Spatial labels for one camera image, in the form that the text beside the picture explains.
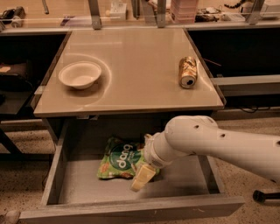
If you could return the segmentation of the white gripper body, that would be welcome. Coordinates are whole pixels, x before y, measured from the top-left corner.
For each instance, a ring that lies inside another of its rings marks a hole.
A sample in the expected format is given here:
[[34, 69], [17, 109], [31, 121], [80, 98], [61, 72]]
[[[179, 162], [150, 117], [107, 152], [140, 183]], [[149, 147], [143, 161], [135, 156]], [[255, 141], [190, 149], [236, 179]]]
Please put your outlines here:
[[155, 151], [154, 140], [158, 136], [158, 133], [151, 135], [151, 139], [148, 141], [144, 140], [143, 155], [147, 164], [151, 165], [155, 169], [163, 169], [171, 162], [164, 161]]

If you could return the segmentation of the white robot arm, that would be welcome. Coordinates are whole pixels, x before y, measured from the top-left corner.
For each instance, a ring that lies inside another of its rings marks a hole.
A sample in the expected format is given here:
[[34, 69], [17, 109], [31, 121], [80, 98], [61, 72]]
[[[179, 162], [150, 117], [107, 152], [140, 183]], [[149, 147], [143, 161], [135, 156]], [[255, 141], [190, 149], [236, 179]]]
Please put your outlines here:
[[136, 168], [130, 189], [144, 188], [173, 161], [184, 156], [219, 158], [275, 183], [280, 182], [280, 136], [220, 129], [214, 119], [203, 115], [172, 118], [164, 131], [145, 137], [145, 162]]

